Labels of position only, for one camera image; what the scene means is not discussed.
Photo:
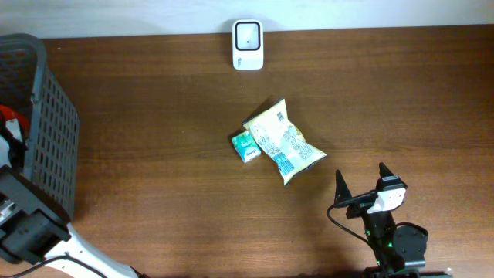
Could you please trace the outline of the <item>yellow snack bag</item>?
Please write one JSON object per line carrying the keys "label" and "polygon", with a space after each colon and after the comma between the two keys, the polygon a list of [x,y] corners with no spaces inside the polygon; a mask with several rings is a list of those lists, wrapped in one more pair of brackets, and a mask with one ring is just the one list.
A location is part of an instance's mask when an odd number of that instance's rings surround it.
{"label": "yellow snack bag", "polygon": [[268,110],[244,121],[242,126],[276,163],[285,187],[295,176],[327,156],[309,144],[302,132],[289,120],[284,98]]}

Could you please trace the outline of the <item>orange spaghetti packet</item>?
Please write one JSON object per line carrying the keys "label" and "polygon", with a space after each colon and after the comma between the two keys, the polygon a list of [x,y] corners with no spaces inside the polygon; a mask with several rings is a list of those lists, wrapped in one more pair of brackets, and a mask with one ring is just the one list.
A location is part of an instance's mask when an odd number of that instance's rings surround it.
{"label": "orange spaghetti packet", "polygon": [[19,125],[22,129],[23,135],[27,137],[29,135],[30,130],[30,121],[27,117],[23,116],[19,112],[11,109],[10,107],[1,105],[0,111],[5,120],[14,120],[16,119],[19,122]]}

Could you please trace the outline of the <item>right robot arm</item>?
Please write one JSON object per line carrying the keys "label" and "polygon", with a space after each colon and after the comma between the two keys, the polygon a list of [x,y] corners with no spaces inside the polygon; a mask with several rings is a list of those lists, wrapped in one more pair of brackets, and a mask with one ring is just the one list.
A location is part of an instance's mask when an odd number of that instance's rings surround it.
{"label": "right robot arm", "polygon": [[366,277],[419,277],[425,266],[428,231],[410,222],[396,223],[392,212],[404,203],[408,189],[399,176],[384,164],[379,164],[379,179],[375,189],[353,196],[339,170],[336,171],[334,204],[327,209],[346,209],[348,219],[362,219],[365,236],[332,223],[367,244],[377,266],[365,269]]}

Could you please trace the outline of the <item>grey plastic basket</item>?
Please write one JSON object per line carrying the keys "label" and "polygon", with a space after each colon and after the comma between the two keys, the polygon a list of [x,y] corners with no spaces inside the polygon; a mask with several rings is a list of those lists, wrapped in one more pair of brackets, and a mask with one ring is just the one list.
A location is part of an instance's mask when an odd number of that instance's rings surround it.
{"label": "grey plastic basket", "polygon": [[1,37],[1,105],[30,123],[24,176],[73,217],[80,118],[35,36]]}

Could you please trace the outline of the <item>teal tissue pack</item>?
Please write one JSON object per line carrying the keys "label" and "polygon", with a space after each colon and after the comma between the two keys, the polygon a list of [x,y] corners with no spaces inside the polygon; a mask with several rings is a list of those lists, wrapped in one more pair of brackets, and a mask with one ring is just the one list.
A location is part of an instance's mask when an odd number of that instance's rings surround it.
{"label": "teal tissue pack", "polygon": [[250,162],[262,153],[261,149],[248,131],[243,131],[242,133],[234,136],[232,138],[232,144],[244,163]]}

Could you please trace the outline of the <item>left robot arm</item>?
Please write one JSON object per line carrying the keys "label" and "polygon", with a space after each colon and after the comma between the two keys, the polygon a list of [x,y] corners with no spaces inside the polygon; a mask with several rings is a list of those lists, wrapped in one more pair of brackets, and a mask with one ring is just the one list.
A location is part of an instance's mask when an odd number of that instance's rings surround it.
{"label": "left robot arm", "polygon": [[27,262],[30,274],[44,266],[71,277],[143,277],[134,268],[118,263],[82,238],[64,208],[53,201],[10,164],[11,152],[25,145],[1,118],[1,258],[9,263]]}

